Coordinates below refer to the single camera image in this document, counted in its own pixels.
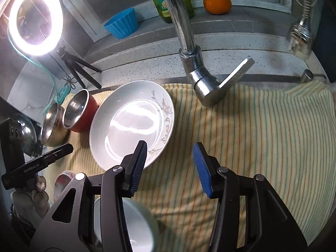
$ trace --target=ring light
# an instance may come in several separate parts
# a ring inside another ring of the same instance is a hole
[[[63,12],[59,0],[43,0],[50,11],[51,30],[50,35],[39,45],[27,43],[19,34],[16,19],[19,8],[24,0],[15,0],[9,15],[9,31],[15,44],[25,53],[38,56],[53,50],[61,38],[63,29]]]

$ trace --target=screw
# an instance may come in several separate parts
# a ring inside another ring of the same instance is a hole
[[[258,181],[263,181],[263,180],[265,180],[265,176],[263,176],[261,174],[257,174],[255,179],[257,179]]]
[[[120,172],[120,171],[123,170],[123,168],[122,168],[122,166],[114,166],[114,167],[112,168],[112,170],[113,170],[114,172]]]
[[[85,177],[85,174],[82,173],[82,172],[77,173],[76,176],[75,176],[76,180],[78,180],[78,181],[83,180],[84,177]]]
[[[218,168],[218,171],[219,171],[220,173],[227,173],[227,172],[229,171],[229,169],[228,169],[227,167],[219,167],[219,168]]]

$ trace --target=tripod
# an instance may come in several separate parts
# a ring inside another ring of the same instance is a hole
[[[82,59],[71,55],[68,51],[65,51],[65,46],[58,48],[56,50],[56,53],[61,57],[71,74],[73,74],[75,79],[84,89],[86,87],[77,72],[80,73],[80,75],[86,78],[89,82],[91,82],[95,87],[97,87],[98,89],[101,88],[100,83],[96,81],[91,75],[89,75],[78,63],[96,71],[97,73],[101,73],[101,70],[88,64],[86,61],[83,61]]]

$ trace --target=faucet handle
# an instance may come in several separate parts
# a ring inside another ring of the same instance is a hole
[[[204,68],[209,74],[198,80],[194,86],[196,95],[202,105],[211,107],[221,101],[229,89],[238,82],[253,64],[254,60],[250,56],[246,57],[221,83]]]
[[[232,72],[231,74],[224,79],[224,81],[219,85],[219,88],[224,88],[227,91],[235,85],[238,80],[247,72],[248,69],[254,64],[254,60],[247,56]]]

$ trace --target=shower head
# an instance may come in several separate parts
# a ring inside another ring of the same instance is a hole
[[[309,21],[309,18],[304,17],[301,21],[293,23],[287,36],[290,45],[289,50],[293,55],[302,60],[309,57],[314,41]]]

